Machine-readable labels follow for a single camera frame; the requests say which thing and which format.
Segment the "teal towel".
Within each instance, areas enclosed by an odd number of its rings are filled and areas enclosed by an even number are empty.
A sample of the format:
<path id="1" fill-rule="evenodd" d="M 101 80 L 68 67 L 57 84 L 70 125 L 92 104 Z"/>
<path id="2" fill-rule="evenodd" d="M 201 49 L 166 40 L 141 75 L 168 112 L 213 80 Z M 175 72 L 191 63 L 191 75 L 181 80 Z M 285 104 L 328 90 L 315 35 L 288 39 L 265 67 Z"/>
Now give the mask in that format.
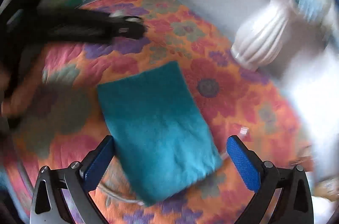
<path id="1" fill-rule="evenodd" d="M 121 167 L 145 205 L 164 201 L 222 165 L 177 62 L 100 84 L 97 94 Z"/>

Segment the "white ribbed vase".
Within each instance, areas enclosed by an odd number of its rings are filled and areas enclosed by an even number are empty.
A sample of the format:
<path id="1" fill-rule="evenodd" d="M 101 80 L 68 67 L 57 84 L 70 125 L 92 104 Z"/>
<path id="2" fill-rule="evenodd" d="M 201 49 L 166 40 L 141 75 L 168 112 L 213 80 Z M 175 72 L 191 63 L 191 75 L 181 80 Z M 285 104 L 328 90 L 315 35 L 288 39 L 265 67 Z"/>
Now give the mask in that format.
<path id="1" fill-rule="evenodd" d="M 282 49 L 285 30 L 296 17 L 291 0 L 270 0 L 236 32 L 230 49 L 233 58 L 252 71 L 270 64 Z"/>

